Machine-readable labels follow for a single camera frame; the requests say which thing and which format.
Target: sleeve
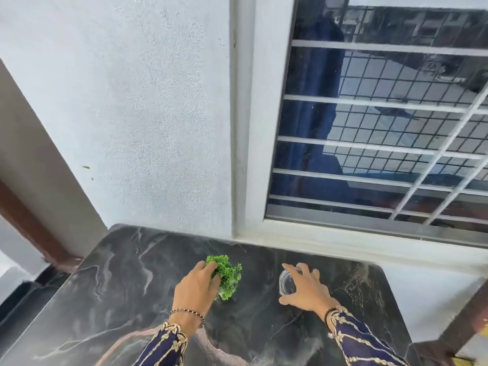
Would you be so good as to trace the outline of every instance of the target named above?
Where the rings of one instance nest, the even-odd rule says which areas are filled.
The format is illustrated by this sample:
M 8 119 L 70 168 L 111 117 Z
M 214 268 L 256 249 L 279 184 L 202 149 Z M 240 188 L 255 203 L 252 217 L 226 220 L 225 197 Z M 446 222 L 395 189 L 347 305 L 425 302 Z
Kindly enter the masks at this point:
M 183 366 L 188 338 L 179 324 L 164 323 L 133 366 Z
M 327 315 L 334 338 L 347 366 L 408 366 L 387 342 L 373 335 L 369 327 L 339 306 Z

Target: hand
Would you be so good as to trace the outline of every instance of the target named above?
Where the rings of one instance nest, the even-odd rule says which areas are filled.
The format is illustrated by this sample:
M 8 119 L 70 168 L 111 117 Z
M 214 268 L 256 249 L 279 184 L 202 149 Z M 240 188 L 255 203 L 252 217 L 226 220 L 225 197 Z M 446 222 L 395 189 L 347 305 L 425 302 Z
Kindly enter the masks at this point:
M 339 302 L 330 296 L 327 286 L 320 283 L 319 270 L 314 269 L 310 273 L 306 264 L 299 263 L 297 266 L 302 270 L 302 274 L 291 264 L 283 263 L 283 267 L 289 271 L 293 278 L 297 291 L 290 295 L 281 296 L 280 303 L 290 304 L 305 311 L 313 311 L 324 321 L 327 311 L 339 306 Z
M 220 286 L 220 276 L 210 279 L 217 268 L 217 262 L 206 264 L 200 261 L 175 288 L 173 308 L 185 308 L 200 313 L 203 317 L 212 305 Z M 181 330 L 190 338 L 200 326 L 198 316 L 188 312 L 173 313 L 168 320 L 170 324 L 180 324 Z

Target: marble surface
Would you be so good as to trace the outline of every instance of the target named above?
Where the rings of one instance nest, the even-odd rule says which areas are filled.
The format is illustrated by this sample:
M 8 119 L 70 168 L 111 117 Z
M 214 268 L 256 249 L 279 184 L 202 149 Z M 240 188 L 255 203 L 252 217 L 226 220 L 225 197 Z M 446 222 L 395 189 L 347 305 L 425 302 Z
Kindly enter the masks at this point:
M 229 301 L 213 304 L 205 328 L 190 341 L 186 365 L 345 365 L 314 314 L 278 303 L 282 262 L 319 269 L 333 296 L 412 366 L 419 364 L 379 266 L 118 225 L 0 365 L 131 365 L 150 329 L 167 319 L 175 285 L 210 254 L 242 263 L 242 280 Z

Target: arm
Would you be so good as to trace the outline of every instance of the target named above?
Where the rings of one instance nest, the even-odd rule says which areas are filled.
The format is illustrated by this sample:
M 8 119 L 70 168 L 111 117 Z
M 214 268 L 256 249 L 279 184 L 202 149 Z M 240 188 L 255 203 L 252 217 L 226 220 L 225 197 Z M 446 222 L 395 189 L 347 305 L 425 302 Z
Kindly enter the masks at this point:
M 348 365 L 408 366 L 386 342 L 375 337 L 365 323 L 356 319 L 330 296 L 328 288 L 320 283 L 318 270 L 310 272 L 303 263 L 297 266 L 303 274 L 294 266 L 283 264 L 293 277 L 297 292 L 283 295 L 280 303 L 314 311 L 327 324 Z
M 176 285 L 173 309 L 185 308 L 205 316 L 217 296 L 220 277 L 210 279 L 217 263 L 198 262 Z M 144 348 L 133 366 L 182 366 L 188 340 L 201 325 L 198 315 L 173 313 Z

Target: herb bunch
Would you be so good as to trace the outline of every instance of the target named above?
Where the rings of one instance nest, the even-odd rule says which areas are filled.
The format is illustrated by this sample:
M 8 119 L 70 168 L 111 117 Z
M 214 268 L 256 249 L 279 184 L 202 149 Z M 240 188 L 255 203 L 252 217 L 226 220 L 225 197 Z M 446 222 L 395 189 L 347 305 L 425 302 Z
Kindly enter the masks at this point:
M 208 256 L 206 263 L 216 261 L 219 266 L 212 273 L 212 277 L 219 274 L 221 277 L 221 283 L 217 297 L 222 298 L 223 301 L 229 299 L 237 288 L 237 283 L 241 279 L 242 265 L 237 264 L 232 266 L 229 262 L 229 256 Z

